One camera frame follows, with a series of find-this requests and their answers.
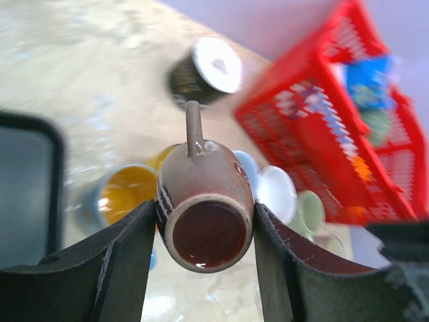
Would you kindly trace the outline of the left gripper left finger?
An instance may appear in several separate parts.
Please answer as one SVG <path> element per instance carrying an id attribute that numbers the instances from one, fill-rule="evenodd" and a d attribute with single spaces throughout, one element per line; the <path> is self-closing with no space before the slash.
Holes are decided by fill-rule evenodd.
<path id="1" fill-rule="evenodd" d="M 2 321 L 140 321 L 156 209 L 146 201 L 35 266 L 1 270 Z"/>

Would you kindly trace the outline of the yellow mug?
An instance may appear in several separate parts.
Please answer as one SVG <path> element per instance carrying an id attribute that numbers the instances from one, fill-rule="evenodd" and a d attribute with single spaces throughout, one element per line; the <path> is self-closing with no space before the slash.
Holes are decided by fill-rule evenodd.
<path id="1" fill-rule="evenodd" d="M 170 145 L 166 148 L 164 148 L 161 152 L 159 152 L 158 154 L 147 158 L 146 160 L 143 161 L 143 163 L 146 166 L 149 166 L 150 168 L 153 168 L 156 172 L 160 171 L 160 168 L 162 166 L 162 163 L 164 162 L 166 156 L 176 147 L 178 146 L 178 144 L 173 144 Z"/>

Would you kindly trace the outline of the dark maroon mug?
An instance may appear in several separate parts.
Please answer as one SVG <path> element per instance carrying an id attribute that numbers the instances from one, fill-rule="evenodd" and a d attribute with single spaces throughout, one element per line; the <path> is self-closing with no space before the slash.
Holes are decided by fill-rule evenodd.
<path id="1" fill-rule="evenodd" d="M 156 182 L 159 233 L 183 268 L 210 274 L 236 264 L 253 236 L 255 201 L 228 147 L 203 137 L 200 105 L 189 101 L 186 141 L 162 162 Z"/>

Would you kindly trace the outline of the pale blue mug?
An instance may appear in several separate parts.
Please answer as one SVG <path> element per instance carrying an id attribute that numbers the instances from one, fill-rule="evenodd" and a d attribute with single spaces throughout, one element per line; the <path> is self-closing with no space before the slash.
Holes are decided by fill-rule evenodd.
<path id="1" fill-rule="evenodd" d="M 233 150 L 234 155 L 246 172 L 253 198 L 258 199 L 258 192 L 261 185 L 260 167 L 255 159 L 248 153 L 240 150 Z"/>

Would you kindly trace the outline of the pale green mug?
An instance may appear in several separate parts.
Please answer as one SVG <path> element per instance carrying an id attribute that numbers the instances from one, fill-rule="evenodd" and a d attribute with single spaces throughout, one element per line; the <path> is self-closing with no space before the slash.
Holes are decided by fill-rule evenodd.
<path id="1" fill-rule="evenodd" d="M 324 223 L 324 205 L 319 196 L 309 190 L 298 193 L 296 213 L 288 227 L 313 242 L 313 235 Z"/>

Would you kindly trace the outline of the white cream mug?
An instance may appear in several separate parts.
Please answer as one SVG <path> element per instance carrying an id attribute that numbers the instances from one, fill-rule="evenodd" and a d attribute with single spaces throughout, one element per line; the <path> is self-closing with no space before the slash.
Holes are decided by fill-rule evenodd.
<path id="1" fill-rule="evenodd" d="M 326 251 L 337 255 L 342 258 L 346 258 L 347 254 L 341 240 L 333 234 L 318 234 L 313 235 L 313 241 L 319 247 L 325 249 Z"/>

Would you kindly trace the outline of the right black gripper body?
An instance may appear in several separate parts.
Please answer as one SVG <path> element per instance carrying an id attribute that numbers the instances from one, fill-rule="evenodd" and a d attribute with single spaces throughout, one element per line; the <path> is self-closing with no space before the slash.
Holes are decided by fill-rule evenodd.
<path id="1" fill-rule="evenodd" d="M 371 223 L 366 230 L 381 241 L 379 253 L 391 263 L 384 282 L 405 302 L 404 321 L 427 321 L 428 222 Z"/>

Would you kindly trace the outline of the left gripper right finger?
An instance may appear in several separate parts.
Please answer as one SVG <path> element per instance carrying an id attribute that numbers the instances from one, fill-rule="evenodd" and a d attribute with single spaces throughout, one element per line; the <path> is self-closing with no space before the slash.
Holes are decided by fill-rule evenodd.
<path id="1" fill-rule="evenodd" d="M 404 321 L 405 302 L 384 282 L 385 268 L 326 251 L 262 204 L 255 206 L 254 236 L 266 321 Z"/>

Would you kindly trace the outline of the teal rimmed mug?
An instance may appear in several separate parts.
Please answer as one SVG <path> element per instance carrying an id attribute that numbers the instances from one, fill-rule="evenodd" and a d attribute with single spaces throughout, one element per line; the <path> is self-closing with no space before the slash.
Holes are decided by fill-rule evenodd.
<path id="1" fill-rule="evenodd" d="M 92 235 L 124 218 L 155 197 L 157 175 L 145 164 L 126 164 L 87 183 L 76 200 L 78 226 Z"/>

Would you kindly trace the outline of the brown floral mug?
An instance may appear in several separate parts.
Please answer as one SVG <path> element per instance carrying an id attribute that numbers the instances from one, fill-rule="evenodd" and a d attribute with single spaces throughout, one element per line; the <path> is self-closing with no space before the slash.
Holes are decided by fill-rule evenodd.
<path id="1" fill-rule="evenodd" d="M 297 192 L 290 176 L 277 166 L 263 168 L 257 201 L 284 225 L 289 224 L 295 217 L 297 207 Z"/>

